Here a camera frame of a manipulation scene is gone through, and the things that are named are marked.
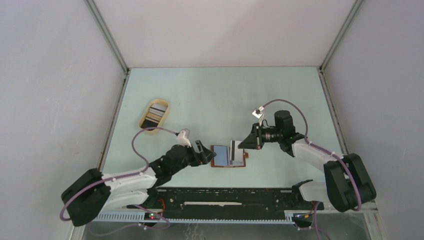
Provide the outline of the brown leather card holder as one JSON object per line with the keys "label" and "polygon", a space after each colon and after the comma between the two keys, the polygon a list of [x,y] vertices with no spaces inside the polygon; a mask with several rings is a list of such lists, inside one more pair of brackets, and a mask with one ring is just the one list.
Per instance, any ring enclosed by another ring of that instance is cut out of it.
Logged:
{"label": "brown leather card holder", "polygon": [[216,153],[214,159],[210,162],[212,168],[244,168],[247,166],[246,159],[249,157],[248,153],[244,151],[244,165],[230,165],[229,153],[230,146],[224,145],[211,145],[211,150]]}

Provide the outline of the oval wooden tray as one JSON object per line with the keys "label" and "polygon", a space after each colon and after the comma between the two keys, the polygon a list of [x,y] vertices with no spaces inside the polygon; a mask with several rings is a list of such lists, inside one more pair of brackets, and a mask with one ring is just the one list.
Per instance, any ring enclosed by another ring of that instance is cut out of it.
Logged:
{"label": "oval wooden tray", "polygon": [[170,105],[166,100],[154,99],[148,104],[138,126],[148,134],[155,135],[160,131],[159,128],[163,126],[169,112]]}

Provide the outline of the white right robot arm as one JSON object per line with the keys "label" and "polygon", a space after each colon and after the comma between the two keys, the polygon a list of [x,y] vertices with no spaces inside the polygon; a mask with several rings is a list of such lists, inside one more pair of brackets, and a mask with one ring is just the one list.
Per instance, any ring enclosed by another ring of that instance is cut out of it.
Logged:
{"label": "white right robot arm", "polygon": [[340,155],[313,144],[296,131],[288,110],[274,113],[274,126],[263,126],[263,113],[253,112],[259,122],[253,123],[239,149],[261,150],[266,143],[278,143],[289,156],[301,159],[323,172],[324,181],[305,180],[292,186],[291,204],[304,209],[310,202],[330,203],[337,211],[358,211],[362,204],[373,201],[377,191],[358,154]]}

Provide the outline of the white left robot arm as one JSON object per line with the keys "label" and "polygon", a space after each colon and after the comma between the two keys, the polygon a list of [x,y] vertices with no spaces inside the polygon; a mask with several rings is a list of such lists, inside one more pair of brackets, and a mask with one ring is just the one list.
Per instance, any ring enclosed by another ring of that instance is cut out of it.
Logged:
{"label": "white left robot arm", "polygon": [[157,187],[187,167],[207,165],[216,153],[201,141],[195,147],[176,144],[164,155],[139,168],[121,173],[106,174],[96,168],[84,172],[62,194],[64,204],[59,217],[80,227],[100,213],[130,205],[153,208],[158,202]]}

